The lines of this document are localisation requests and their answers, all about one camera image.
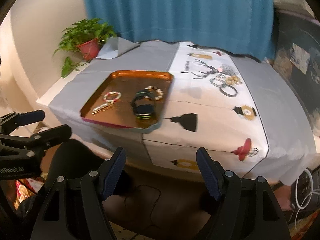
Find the black green smart watch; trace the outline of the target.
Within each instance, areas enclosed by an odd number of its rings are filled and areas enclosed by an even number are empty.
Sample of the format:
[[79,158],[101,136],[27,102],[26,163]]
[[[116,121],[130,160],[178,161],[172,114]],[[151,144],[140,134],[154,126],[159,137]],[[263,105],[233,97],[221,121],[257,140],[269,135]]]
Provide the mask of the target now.
[[[149,103],[137,105],[137,101],[145,100],[146,97],[149,98],[150,100]],[[140,120],[151,119],[155,115],[155,106],[156,106],[156,99],[154,95],[146,89],[138,91],[131,101],[132,111],[136,116],[136,118]]]

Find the grey table cloth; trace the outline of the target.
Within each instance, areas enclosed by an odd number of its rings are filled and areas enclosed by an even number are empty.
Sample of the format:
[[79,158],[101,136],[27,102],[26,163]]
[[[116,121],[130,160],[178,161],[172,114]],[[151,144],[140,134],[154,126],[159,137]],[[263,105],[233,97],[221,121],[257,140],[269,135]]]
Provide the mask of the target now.
[[[175,177],[194,179],[198,172],[186,172],[153,165],[143,137],[130,129],[118,129],[82,120],[80,110],[112,73],[118,70],[169,72],[179,44],[145,42],[111,60],[94,60],[65,79],[57,81],[39,99],[59,122],[68,124],[75,139],[101,157],[110,157],[117,147],[127,151],[130,165]],[[319,139],[313,135],[306,114],[293,91],[267,63],[230,56],[242,75],[257,107],[269,146],[267,156],[246,178],[264,176],[269,182],[292,184],[307,167],[319,165]]]

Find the white printed table runner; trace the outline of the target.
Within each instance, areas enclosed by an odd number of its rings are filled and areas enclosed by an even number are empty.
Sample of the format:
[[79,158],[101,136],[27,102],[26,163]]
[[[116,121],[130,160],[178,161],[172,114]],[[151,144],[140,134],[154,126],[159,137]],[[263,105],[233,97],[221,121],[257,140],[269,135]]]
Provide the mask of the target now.
[[223,168],[248,176],[268,154],[257,107],[231,57],[181,42],[169,68],[174,81],[160,128],[143,137],[153,165],[198,172],[205,148]]

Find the orange metal tray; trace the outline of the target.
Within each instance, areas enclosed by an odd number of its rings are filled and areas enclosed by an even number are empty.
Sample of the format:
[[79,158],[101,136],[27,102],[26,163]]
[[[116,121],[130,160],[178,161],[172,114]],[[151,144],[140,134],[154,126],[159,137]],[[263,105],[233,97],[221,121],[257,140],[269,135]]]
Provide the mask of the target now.
[[[146,70],[118,70],[112,72],[88,98],[80,110],[82,120],[93,124],[118,129],[130,129],[139,133],[150,133],[161,126],[174,76],[168,72]],[[132,110],[131,101],[135,94],[146,87],[156,87],[163,92],[159,101],[137,100],[136,105],[151,104],[154,114],[150,119],[137,118]],[[120,92],[121,97],[113,105],[93,114],[93,109],[102,105],[103,97],[108,92]]]

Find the potted green plant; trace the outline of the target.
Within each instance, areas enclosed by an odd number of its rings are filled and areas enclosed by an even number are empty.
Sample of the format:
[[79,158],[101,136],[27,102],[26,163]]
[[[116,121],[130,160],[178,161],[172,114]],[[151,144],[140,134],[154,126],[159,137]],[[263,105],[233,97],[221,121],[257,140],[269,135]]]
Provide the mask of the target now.
[[62,32],[61,41],[54,52],[65,51],[82,56],[81,62],[74,61],[70,56],[65,58],[61,69],[63,78],[92,61],[110,38],[117,37],[113,26],[100,18],[85,18],[73,23]]

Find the blue curtain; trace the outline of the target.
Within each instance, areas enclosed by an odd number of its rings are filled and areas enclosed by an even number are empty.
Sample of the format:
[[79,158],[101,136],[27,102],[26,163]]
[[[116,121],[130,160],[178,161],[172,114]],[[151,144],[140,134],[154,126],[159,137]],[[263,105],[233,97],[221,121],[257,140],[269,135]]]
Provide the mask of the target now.
[[257,59],[274,57],[273,0],[84,0],[90,18],[133,41],[189,41]]

